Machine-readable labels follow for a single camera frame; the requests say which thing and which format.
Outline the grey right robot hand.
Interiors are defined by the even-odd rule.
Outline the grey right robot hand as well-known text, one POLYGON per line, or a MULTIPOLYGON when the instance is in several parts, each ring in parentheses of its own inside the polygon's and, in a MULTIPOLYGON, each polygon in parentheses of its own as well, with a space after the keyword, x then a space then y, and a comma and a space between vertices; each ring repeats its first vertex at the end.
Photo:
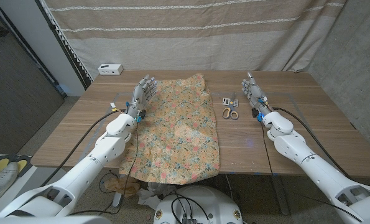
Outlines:
POLYGON ((241 82, 243 86, 242 91, 251 105, 252 116, 261 122, 265 115, 269 114, 272 109, 267 102, 266 94, 261 90, 259 85, 256 84, 252 73, 248 72, 247 75, 248 79, 244 79, 241 82))

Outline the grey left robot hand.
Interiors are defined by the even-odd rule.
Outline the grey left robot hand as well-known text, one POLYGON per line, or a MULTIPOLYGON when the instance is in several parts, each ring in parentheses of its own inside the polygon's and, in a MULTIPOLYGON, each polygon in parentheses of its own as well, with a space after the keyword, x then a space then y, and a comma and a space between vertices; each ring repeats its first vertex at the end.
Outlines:
POLYGON ((157 93, 157 81, 146 75, 135 87, 131 101, 127 106, 126 114, 138 119, 139 113, 144 110, 148 102, 157 93))

